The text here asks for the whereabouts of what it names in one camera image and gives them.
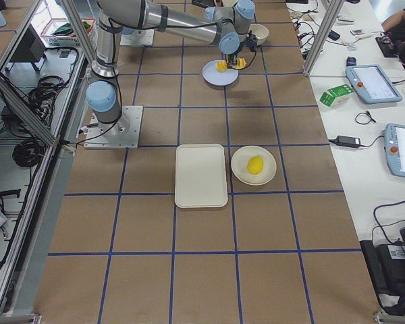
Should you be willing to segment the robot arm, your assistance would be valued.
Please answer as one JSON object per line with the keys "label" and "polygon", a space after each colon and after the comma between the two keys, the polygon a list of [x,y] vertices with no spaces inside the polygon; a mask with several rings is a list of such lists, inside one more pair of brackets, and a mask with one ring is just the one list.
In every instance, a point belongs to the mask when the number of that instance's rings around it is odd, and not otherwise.
{"label": "robot arm", "polygon": [[133,28],[123,27],[121,35],[127,38],[141,38],[145,33],[145,30],[135,30]]}
{"label": "robot arm", "polygon": [[208,7],[204,18],[150,1],[98,1],[97,4],[99,31],[90,71],[93,81],[86,90],[86,100],[102,135],[121,135],[130,125],[122,109],[117,70],[124,28],[167,32],[217,46],[225,56],[227,68],[232,69],[244,67],[238,58],[244,47],[253,50],[257,45],[250,29],[255,13],[252,1],[238,1],[232,7]]}

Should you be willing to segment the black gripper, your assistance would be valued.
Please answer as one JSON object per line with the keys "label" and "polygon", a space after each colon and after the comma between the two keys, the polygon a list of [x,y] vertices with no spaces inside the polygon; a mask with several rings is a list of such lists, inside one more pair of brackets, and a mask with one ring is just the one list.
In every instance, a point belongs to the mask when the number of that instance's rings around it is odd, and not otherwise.
{"label": "black gripper", "polygon": [[243,59],[239,57],[240,51],[237,50],[232,54],[225,55],[225,61],[229,69],[236,69],[238,63],[242,63]]}

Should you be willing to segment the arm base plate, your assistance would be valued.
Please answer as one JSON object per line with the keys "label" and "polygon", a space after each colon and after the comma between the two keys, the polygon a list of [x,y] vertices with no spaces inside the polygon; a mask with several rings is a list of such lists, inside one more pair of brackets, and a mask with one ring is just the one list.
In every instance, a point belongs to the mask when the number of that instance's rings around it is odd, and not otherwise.
{"label": "arm base plate", "polygon": [[107,124],[99,123],[94,113],[83,145],[86,149],[137,149],[142,122],[143,106],[123,106],[119,121],[109,129]]}

